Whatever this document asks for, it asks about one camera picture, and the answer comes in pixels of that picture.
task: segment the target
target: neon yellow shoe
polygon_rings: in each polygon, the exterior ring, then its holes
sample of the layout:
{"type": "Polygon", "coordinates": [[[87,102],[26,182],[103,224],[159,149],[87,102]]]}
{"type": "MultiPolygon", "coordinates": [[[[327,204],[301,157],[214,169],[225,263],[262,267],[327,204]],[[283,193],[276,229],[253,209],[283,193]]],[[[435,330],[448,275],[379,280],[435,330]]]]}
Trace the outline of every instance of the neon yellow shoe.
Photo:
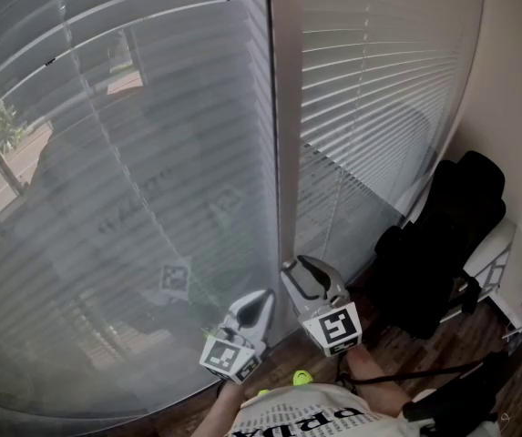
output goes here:
{"type": "Polygon", "coordinates": [[[293,385],[307,385],[313,382],[313,377],[308,371],[299,370],[293,375],[293,385]]]}

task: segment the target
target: black chair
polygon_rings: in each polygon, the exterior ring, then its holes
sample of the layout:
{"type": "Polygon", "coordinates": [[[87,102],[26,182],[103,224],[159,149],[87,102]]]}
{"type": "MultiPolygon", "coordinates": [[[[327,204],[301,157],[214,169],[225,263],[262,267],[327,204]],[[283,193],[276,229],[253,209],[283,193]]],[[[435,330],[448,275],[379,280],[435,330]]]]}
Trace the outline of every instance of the black chair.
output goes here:
{"type": "Polygon", "coordinates": [[[376,244],[366,294],[384,317],[428,339],[448,310],[459,304],[463,312],[475,310],[481,289],[463,267],[506,215],[505,182],[499,167],[474,151],[458,163],[439,163],[420,217],[389,228],[376,244]],[[451,300],[458,277],[467,289],[451,300]]]}

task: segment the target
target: person's left arm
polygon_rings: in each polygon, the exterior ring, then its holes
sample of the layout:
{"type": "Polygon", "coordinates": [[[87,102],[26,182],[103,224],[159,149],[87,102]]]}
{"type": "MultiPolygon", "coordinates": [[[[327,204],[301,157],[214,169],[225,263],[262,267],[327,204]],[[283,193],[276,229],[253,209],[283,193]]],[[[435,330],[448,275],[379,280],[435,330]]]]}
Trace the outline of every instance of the person's left arm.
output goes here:
{"type": "Polygon", "coordinates": [[[223,437],[226,435],[232,427],[243,401],[244,389],[240,385],[227,382],[204,421],[191,437],[223,437]]]}

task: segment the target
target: person's right arm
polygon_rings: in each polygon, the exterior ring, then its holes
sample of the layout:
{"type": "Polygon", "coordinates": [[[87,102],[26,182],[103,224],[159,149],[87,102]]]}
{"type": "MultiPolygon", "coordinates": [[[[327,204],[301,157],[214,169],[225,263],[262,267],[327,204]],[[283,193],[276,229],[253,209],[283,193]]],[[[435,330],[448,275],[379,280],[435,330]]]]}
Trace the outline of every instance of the person's right arm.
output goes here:
{"type": "MultiPolygon", "coordinates": [[[[375,379],[387,375],[376,364],[372,355],[363,346],[352,348],[347,353],[348,365],[353,377],[358,381],[375,379]]],[[[396,382],[375,383],[372,385],[356,385],[362,398],[366,400],[373,412],[396,417],[403,406],[411,401],[410,397],[396,382]]]]}

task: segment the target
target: window blind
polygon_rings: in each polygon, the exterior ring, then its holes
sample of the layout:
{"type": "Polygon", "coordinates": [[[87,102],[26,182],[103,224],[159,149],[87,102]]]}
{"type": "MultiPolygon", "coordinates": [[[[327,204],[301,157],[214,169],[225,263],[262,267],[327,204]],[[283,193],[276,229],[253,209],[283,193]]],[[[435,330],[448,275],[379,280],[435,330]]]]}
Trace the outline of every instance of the window blind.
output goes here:
{"type": "Polygon", "coordinates": [[[214,381],[207,331],[278,283],[268,34],[266,0],[0,0],[0,431],[214,381]]]}
{"type": "Polygon", "coordinates": [[[296,252],[349,279],[445,143],[483,0],[303,0],[296,252]]]}

